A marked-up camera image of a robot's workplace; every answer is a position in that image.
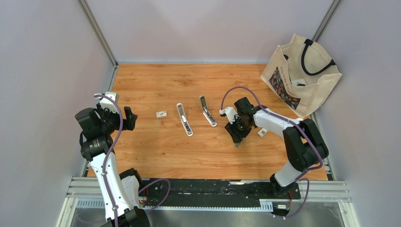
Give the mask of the grey green stapler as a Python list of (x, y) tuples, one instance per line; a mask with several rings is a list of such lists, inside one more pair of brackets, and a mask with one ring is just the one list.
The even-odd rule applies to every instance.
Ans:
[(212, 115), (211, 115), (211, 113), (210, 113), (210, 111), (209, 111), (209, 109), (207, 107), (205, 96), (199, 96), (199, 100), (200, 100), (200, 104), (201, 104), (203, 115), (205, 116), (205, 118), (207, 119), (207, 121), (210, 123), (210, 125), (212, 127), (216, 127), (217, 126), (217, 122), (212, 117)]

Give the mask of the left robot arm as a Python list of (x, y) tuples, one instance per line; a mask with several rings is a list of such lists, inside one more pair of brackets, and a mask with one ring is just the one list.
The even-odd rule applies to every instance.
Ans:
[(114, 142), (114, 131), (133, 130), (137, 115), (124, 108), (127, 118), (108, 108), (85, 108), (75, 118), (82, 128), (80, 152), (95, 172), (105, 203), (107, 227), (149, 227), (150, 221), (140, 206), (139, 195), (145, 184), (134, 168), (118, 173)]

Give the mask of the white staple box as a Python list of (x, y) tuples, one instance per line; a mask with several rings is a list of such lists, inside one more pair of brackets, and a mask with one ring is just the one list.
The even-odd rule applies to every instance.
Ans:
[(157, 119), (165, 118), (165, 117), (167, 117), (167, 111), (156, 112), (156, 118)]

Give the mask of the white staple tray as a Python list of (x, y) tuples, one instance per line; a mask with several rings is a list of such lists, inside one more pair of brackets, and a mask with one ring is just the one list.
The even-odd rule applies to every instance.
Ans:
[(267, 129), (261, 128), (261, 129), (257, 132), (257, 134), (258, 134), (260, 137), (263, 137), (267, 132), (268, 132)]

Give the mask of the white stapler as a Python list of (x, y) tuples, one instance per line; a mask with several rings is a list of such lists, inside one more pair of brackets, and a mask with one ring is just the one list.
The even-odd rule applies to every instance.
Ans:
[(181, 121), (181, 123), (183, 125), (183, 128), (184, 128), (187, 136), (192, 136), (193, 135), (193, 131), (192, 131), (192, 129), (191, 129), (189, 123), (188, 123), (188, 120), (187, 120), (187, 117), (186, 117), (186, 114), (185, 114), (185, 111), (184, 111), (184, 108), (183, 108), (183, 104), (182, 103), (178, 103), (176, 105), (176, 107), (177, 107), (177, 111), (178, 111), (178, 114), (179, 114), (179, 117), (180, 117), (180, 121)]

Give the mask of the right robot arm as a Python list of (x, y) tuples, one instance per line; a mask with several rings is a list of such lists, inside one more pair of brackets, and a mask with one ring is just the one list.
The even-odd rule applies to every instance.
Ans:
[(289, 188), (309, 170), (317, 169), (328, 157), (329, 150), (312, 119), (296, 120), (273, 112), (263, 105), (254, 106), (247, 97), (234, 107), (220, 109), (226, 117), (225, 129), (238, 146), (252, 128), (263, 128), (278, 135), (285, 144), (288, 161), (270, 177), (270, 193), (282, 198)]

